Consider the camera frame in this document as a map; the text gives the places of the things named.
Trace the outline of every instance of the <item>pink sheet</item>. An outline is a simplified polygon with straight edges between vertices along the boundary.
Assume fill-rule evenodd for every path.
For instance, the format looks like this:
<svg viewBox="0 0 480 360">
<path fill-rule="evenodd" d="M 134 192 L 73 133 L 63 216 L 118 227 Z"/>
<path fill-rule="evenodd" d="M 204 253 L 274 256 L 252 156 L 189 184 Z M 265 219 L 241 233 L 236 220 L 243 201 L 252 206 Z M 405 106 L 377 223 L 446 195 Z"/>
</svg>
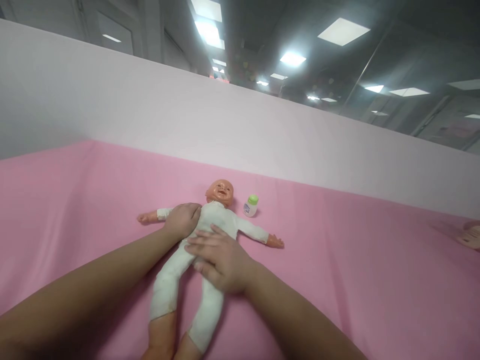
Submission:
<svg viewBox="0 0 480 360">
<path fill-rule="evenodd" d="M 241 245 L 369 359 L 480 359 L 480 254 L 442 230 L 465 219 L 94 141 L 0 161 L 0 313 L 161 226 L 141 226 L 138 213 L 203 204 L 217 178 L 234 184 L 237 214 L 258 194 L 252 222 L 286 248 L 239 236 Z M 140 284 L 98 358 L 143 353 L 152 279 Z M 200 276 L 189 270 L 182 286 L 181 333 L 197 310 Z M 205 358 L 282 356 L 250 305 L 229 297 Z"/>
</svg>

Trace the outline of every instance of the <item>pink fabric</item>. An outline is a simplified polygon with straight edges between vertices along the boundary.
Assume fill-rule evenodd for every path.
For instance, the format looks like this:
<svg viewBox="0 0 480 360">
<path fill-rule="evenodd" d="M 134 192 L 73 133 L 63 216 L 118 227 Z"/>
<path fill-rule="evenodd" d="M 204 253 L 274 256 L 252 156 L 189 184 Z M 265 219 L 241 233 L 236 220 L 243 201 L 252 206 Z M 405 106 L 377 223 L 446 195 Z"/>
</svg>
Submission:
<svg viewBox="0 0 480 360">
<path fill-rule="evenodd" d="M 235 186 L 240 216 L 258 194 L 251 221 L 285 249 L 244 236 L 240 244 L 370 359 L 480 359 L 480 254 L 448 236 L 466 219 L 94 141 L 0 162 L 0 313 L 161 226 L 143 227 L 137 214 L 203 204 L 218 178 Z M 152 280 L 118 318 L 100 359 L 143 353 Z M 200 280 L 192 270 L 184 277 L 180 333 L 197 310 Z M 251 306 L 229 297 L 205 358 L 281 357 Z"/>
</svg>

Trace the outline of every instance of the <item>small bottle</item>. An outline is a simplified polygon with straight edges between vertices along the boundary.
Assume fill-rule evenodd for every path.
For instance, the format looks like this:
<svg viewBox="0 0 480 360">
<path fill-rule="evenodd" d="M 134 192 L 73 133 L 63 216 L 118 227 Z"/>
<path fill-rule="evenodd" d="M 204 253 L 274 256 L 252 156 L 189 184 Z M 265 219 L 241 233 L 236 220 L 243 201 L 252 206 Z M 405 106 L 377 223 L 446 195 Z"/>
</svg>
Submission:
<svg viewBox="0 0 480 360">
<path fill-rule="evenodd" d="M 257 195 L 250 195 L 246 203 L 243 205 L 243 213 L 251 218 L 257 212 L 258 202 L 259 197 Z"/>
</svg>

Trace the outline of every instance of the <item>white doll outfit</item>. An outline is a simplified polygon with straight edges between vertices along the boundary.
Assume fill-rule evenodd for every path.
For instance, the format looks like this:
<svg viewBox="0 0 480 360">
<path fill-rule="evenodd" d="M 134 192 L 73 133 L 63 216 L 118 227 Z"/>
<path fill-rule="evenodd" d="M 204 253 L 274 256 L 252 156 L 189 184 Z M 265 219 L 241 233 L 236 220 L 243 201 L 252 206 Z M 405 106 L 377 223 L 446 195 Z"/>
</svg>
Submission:
<svg viewBox="0 0 480 360">
<path fill-rule="evenodd" d="M 169 215 L 171 208 L 156 211 L 159 220 Z M 217 225 L 233 239 L 240 230 L 248 237 L 266 244 L 269 233 L 248 220 L 238 217 L 218 201 L 209 202 L 201 207 L 200 218 L 195 230 L 189 237 L 196 237 L 196 230 L 212 232 L 211 224 Z M 153 298 L 150 306 L 150 320 L 154 320 L 177 309 L 179 281 L 182 274 L 195 260 L 196 256 L 189 254 L 184 248 L 187 239 L 183 239 L 178 250 L 168 259 L 156 276 L 153 284 Z M 193 318 L 188 334 L 201 353 L 207 350 L 215 327 L 222 312 L 224 294 L 217 290 L 206 278 L 202 278 L 201 301 Z"/>
</svg>

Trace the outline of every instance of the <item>human hand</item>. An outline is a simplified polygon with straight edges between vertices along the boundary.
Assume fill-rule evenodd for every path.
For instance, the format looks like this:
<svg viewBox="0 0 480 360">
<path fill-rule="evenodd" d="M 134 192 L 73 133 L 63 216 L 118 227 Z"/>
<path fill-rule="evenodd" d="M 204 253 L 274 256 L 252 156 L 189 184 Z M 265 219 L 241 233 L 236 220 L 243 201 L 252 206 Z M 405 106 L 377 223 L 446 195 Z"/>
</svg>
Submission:
<svg viewBox="0 0 480 360">
<path fill-rule="evenodd" d="M 193 202 L 174 207 L 165 220 L 163 230 L 178 240 L 185 239 L 197 226 L 201 210 L 202 206 Z"/>
<path fill-rule="evenodd" d="M 266 244 L 269 248 L 283 249 L 285 247 L 282 239 L 277 238 L 275 235 L 268 234 Z"/>
<path fill-rule="evenodd" d="M 213 232 L 197 231 L 198 237 L 189 237 L 185 250 L 208 261 L 199 261 L 194 267 L 213 286 L 225 293 L 242 293 L 256 261 L 218 226 L 212 224 L 211 229 Z"/>
</svg>

